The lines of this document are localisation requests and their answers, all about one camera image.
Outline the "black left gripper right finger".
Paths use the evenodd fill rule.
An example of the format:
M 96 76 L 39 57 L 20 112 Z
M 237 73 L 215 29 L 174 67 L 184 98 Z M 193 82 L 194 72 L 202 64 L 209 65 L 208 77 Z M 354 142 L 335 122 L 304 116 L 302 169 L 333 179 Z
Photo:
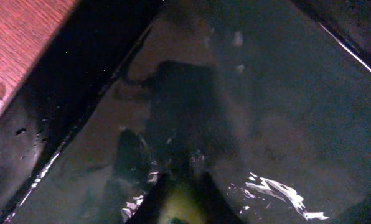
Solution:
M 218 189 L 211 175 L 204 172 L 197 179 L 199 205 L 206 215 L 208 224 L 244 224 L 235 214 L 223 194 Z

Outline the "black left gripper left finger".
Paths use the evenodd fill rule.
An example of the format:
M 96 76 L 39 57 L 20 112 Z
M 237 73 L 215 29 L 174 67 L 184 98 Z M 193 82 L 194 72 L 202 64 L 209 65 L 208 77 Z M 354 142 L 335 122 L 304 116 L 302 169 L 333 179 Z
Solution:
M 170 176 L 161 174 L 134 215 L 126 221 L 126 224 L 157 224 L 170 189 Z

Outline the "green yellow sponge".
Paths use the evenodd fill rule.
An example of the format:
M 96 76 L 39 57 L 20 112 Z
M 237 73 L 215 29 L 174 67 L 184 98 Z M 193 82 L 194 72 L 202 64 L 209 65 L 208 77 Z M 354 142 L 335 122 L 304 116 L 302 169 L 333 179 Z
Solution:
M 166 196 L 157 218 L 158 224 L 204 224 L 207 216 L 192 185 L 181 182 Z

